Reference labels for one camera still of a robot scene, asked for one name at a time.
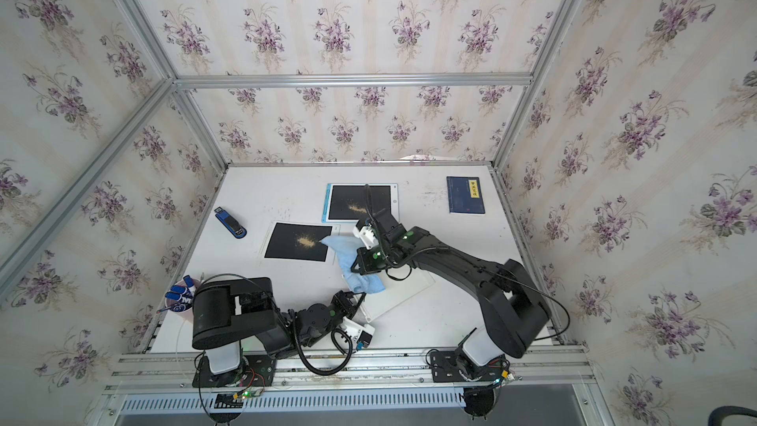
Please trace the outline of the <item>light blue cloth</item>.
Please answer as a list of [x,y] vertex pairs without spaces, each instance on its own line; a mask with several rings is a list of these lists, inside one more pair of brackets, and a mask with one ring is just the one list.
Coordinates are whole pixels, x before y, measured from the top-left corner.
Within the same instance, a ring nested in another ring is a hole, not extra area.
[[372,295],[384,291],[384,284],[376,274],[362,275],[352,271],[353,264],[357,261],[358,250],[364,246],[358,238],[330,235],[319,242],[335,252],[342,276],[352,292]]

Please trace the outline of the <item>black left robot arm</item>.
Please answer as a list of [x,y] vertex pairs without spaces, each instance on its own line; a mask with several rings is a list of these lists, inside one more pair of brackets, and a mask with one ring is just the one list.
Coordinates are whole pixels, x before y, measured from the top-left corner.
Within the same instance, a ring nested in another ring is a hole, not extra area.
[[[273,375],[266,369],[294,356],[317,376],[341,372],[373,340],[372,327],[354,322],[365,298],[339,291],[328,305],[284,312],[267,277],[204,282],[196,289],[191,308],[192,348],[200,352],[192,385],[199,390],[270,386]],[[319,368],[307,359],[305,349],[326,338],[343,360],[335,367]]]

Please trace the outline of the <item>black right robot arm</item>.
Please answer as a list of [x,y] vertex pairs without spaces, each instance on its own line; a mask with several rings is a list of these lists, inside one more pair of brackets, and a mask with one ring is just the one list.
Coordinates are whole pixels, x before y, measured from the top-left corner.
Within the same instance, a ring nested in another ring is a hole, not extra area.
[[474,298],[483,319],[457,347],[459,367],[483,368],[494,359],[521,359],[553,319],[551,295],[535,286],[520,262],[483,260],[458,250],[421,227],[410,229],[390,211],[376,211],[372,191],[364,185],[367,218],[354,235],[363,243],[351,270],[361,275],[409,267],[433,273]]

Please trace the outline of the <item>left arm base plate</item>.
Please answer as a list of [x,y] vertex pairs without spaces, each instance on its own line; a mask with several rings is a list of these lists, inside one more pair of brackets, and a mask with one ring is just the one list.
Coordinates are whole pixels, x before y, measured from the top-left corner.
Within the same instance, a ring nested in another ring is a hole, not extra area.
[[244,355],[239,368],[223,374],[212,374],[210,362],[203,354],[196,365],[196,372],[192,380],[193,388],[248,388],[270,387],[273,383],[276,360],[268,356]]

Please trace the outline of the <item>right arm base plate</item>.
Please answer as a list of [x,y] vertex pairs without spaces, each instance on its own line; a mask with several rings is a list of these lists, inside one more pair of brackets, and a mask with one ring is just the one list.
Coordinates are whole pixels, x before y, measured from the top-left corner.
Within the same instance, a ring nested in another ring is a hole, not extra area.
[[477,366],[464,360],[455,351],[433,348],[425,354],[425,362],[431,370],[434,384],[501,384],[514,378],[511,363],[505,356],[496,357],[484,366]]

